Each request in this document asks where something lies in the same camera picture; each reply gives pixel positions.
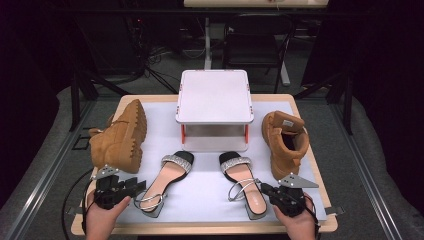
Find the brown boot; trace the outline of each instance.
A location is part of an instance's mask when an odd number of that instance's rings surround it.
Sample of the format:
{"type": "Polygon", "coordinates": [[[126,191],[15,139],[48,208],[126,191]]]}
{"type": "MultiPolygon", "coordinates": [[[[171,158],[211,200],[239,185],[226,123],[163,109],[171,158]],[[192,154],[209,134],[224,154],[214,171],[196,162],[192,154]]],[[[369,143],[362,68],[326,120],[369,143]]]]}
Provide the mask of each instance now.
{"type": "Polygon", "coordinates": [[[309,147],[305,122],[281,111],[268,113],[262,121],[262,137],[271,149],[271,172],[276,180],[298,174],[300,160],[309,147]]]}
{"type": "Polygon", "coordinates": [[[138,172],[143,154],[140,146],[147,133],[146,114],[140,100],[128,104],[105,130],[90,129],[89,133],[95,167],[100,169],[107,164],[128,173],[138,172]]]}

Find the sandal heel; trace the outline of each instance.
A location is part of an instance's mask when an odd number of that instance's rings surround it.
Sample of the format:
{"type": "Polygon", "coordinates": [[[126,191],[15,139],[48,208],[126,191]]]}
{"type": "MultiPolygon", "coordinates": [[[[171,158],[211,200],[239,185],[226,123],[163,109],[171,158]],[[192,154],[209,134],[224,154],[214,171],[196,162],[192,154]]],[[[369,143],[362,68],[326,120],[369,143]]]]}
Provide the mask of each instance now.
{"type": "Polygon", "coordinates": [[[250,220],[258,220],[266,216],[266,211],[263,213],[257,214],[252,212],[248,204],[246,204],[245,206],[246,206],[247,215],[249,216],[250,220]]]}

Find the gray carpet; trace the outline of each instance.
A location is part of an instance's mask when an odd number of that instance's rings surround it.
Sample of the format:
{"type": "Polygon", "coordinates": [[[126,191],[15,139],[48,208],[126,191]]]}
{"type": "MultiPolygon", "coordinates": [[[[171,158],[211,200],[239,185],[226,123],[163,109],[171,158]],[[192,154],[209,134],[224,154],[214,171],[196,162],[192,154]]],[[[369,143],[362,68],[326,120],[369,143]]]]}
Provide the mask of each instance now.
{"type": "MultiPolygon", "coordinates": [[[[300,80],[306,65],[311,43],[303,40],[294,40],[286,57],[286,66],[292,85],[280,87],[280,93],[295,94],[301,91],[300,80]]],[[[214,51],[212,68],[219,68],[219,49],[214,51]]],[[[190,58],[185,55],[167,53],[161,55],[161,61],[151,65],[152,69],[166,73],[179,79],[185,69],[203,68],[203,57],[190,58]]],[[[263,75],[265,70],[249,70],[249,81],[253,93],[271,93],[275,73],[263,75]]],[[[176,89],[178,80],[164,76],[176,89]]],[[[152,76],[143,77],[134,82],[119,85],[134,94],[170,94],[152,76]]],[[[87,135],[83,127],[105,126],[106,119],[114,113],[119,97],[110,90],[98,86],[101,97],[90,107],[88,117],[78,129],[78,134],[87,135]]],[[[370,200],[369,193],[360,178],[355,155],[338,125],[338,116],[334,114],[332,106],[325,103],[322,96],[325,90],[314,94],[311,98],[297,101],[301,117],[306,122],[306,128],[311,138],[311,146],[324,180],[330,201],[334,206],[342,206],[346,213],[337,217],[339,227],[329,234],[323,234],[321,239],[390,239],[382,226],[375,207],[370,200]]],[[[89,150],[71,150],[67,148],[75,141],[67,142],[72,138],[68,132],[71,123],[70,91],[65,89],[58,95],[61,108],[57,119],[46,138],[46,141],[34,159],[15,192],[0,211],[1,232],[0,239],[6,239],[19,219],[21,210],[28,203],[32,203],[31,194],[39,188],[40,180],[57,161],[58,156],[63,158],[63,165],[54,166],[57,173],[52,177],[52,184],[45,187],[46,195],[41,197],[42,203],[35,205],[26,222],[26,228],[18,234],[23,239],[64,239],[61,229],[61,207],[65,195],[71,185],[80,175],[89,170],[91,165],[89,150]]],[[[353,139],[358,145],[363,158],[366,160],[372,178],[387,203],[390,216],[396,224],[403,239],[424,239],[424,220],[400,195],[396,184],[385,171],[384,155],[381,151],[378,138],[368,121],[361,105],[354,101],[352,112],[353,139]]],[[[81,200],[83,183],[77,185],[70,195],[67,206],[77,206],[81,200]]],[[[66,227],[70,229],[72,216],[66,215],[66,227]]],[[[70,234],[71,239],[82,239],[70,234]]],[[[143,239],[165,239],[166,237],[143,237],[143,239]]],[[[257,236],[244,236],[243,239],[253,239],[257,236]]],[[[281,239],[280,235],[267,236],[270,239],[281,239]]],[[[136,239],[134,236],[112,236],[111,239],[136,239]]]]}

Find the white box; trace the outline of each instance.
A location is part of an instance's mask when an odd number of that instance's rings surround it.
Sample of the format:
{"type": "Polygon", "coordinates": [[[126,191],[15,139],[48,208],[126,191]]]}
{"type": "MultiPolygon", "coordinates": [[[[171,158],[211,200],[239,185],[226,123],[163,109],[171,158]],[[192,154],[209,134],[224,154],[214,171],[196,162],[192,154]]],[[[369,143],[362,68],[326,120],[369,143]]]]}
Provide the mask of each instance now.
{"type": "Polygon", "coordinates": [[[184,71],[175,118],[186,151],[246,151],[254,119],[246,71],[184,71]]]}

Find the high heel sandal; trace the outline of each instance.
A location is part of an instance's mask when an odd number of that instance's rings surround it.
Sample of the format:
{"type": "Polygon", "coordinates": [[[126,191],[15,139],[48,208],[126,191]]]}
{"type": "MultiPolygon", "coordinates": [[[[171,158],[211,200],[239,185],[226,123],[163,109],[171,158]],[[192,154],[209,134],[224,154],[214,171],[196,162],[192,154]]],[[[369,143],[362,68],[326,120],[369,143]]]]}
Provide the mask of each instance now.
{"type": "Polygon", "coordinates": [[[152,185],[141,200],[135,200],[134,205],[144,215],[156,218],[162,210],[166,189],[171,183],[183,180],[190,172],[194,156],[190,152],[178,151],[174,155],[162,158],[162,168],[152,185]]]}
{"type": "Polygon", "coordinates": [[[245,198],[246,210],[250,220],[265,217],[267,204],[256,185],[260,181],[253,178],[250,170],[251,160],[247,157],[241,157],[237,152],[226,152],[219,156],[219,163],[224,176],[235,183],[228,192],[228,200],[232,202],[245,198]],[[241,186],[241,190],[235,197],[231,197],[233,188],[238,184],[241,186]]]}

